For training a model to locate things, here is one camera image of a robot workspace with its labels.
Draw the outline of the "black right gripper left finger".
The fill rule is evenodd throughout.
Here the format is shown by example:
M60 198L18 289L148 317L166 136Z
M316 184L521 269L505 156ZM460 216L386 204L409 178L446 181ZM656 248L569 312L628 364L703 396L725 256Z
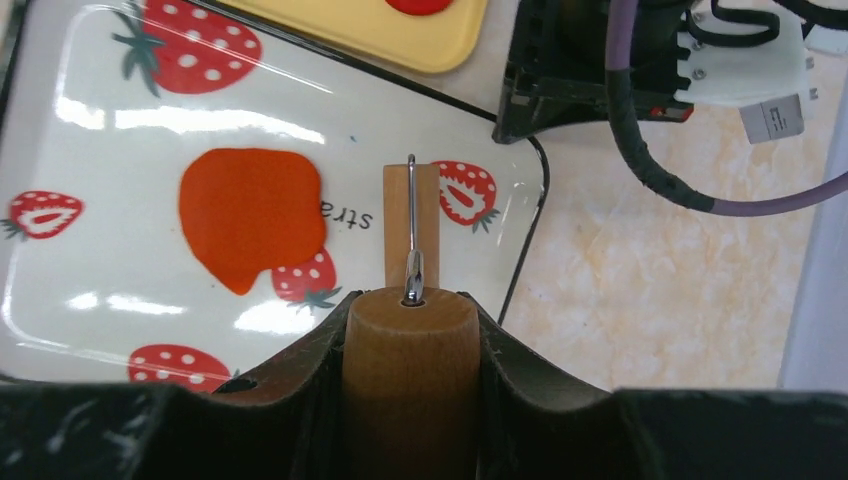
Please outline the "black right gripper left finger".
M5 479L342 479L341 366L353 297L213 393L170 383L1 390Z

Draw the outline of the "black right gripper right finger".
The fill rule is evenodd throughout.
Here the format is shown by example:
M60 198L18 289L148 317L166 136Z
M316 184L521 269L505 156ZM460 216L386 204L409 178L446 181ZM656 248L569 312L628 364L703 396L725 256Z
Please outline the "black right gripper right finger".
M469 479L843 479L847 398L619 388L555 366L485 311Z

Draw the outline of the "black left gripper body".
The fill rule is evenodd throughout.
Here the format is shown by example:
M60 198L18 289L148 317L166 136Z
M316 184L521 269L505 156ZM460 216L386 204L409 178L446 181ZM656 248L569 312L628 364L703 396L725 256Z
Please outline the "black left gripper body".
M694 107L674 95L690 80L677 44L689 1L642 1L631 50L633 103L641 121L682 123ZM525 0L518 4L493 139L512 144L561 126L608 118L604 52L606 1Z

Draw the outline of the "wooden pastry roller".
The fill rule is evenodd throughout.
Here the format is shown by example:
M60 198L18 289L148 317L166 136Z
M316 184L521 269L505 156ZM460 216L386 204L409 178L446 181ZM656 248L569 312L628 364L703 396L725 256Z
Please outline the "wooden pastry roller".
M477 309L439 286L439 173L383 169L384 278L346 324L346 479L472 479L481 344Z

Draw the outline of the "orange dough disc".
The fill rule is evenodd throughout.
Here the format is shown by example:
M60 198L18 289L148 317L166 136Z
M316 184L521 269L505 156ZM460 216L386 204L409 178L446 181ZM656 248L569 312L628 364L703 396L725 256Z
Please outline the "orange dough disc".
M321 194L321 174L302 154L216 148L182 174L178 217L195 258L243 296L262 272L297 266L324 246Z

